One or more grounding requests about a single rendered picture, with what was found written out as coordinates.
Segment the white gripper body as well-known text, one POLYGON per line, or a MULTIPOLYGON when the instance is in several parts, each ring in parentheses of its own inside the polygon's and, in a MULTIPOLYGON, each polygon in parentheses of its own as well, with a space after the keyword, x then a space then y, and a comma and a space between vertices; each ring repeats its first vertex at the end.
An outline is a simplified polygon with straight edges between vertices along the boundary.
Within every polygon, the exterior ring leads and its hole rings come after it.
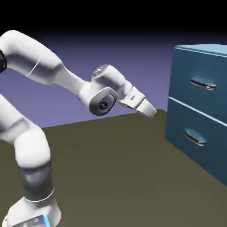
POLYGON ((157 113, 157 110, 146 98, 144 98, 144 100, 139 104, 136 110, 148 118, 153 118, 157 113))

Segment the blue cabinet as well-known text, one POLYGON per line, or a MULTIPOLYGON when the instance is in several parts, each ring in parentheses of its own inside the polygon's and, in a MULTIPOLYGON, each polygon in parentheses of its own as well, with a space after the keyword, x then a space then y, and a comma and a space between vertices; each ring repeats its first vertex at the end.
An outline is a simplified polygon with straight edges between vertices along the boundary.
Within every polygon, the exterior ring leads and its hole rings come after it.
POLYGON ((174 47, 165 137, 227 185, 227 45, 174 47))

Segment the blue drawer front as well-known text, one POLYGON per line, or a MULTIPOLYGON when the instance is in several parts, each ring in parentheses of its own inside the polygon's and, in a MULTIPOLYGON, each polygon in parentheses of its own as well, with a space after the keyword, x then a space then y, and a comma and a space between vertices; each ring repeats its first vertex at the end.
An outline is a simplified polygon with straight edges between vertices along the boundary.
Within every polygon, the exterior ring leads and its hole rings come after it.
POLYGON ((165 138, 227 185, 227 123, 169 98, 165 138), (199 146, 188 140, 184 136, 186 128, 200 133, 206 139, 206 144, 199 146))
POLYGON ((174 49, 169 96, 227 123, 227 57, 174 49), (210 81, 216 88, 199 88, 190 83, 192 78, 210 81))

